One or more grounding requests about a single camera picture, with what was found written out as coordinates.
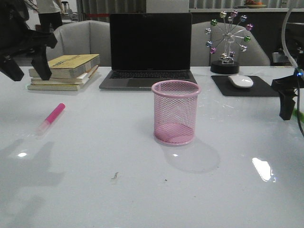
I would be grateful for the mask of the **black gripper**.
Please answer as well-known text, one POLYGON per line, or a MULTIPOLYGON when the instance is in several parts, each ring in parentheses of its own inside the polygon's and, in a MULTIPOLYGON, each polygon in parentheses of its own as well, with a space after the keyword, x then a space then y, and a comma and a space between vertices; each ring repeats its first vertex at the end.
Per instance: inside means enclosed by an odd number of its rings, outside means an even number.
POLYGON ((280 113, 283 120, 290 120, 294 110, 294 90, 304 87, 304 72, 295 70, 290 76, 273 79, 271 87, 274 91, 279 92, 280 113))
POLYGON ((57 39, 52 33, 29 28, 28 9, 38 11, 37 5, 31 0, 0 2, 0 71, 13 81, 21 81, 24 73, 11 57, 32 57, 31 64, 40 78, 49 80, 52 73, 46 47, 54 48, 57 39))

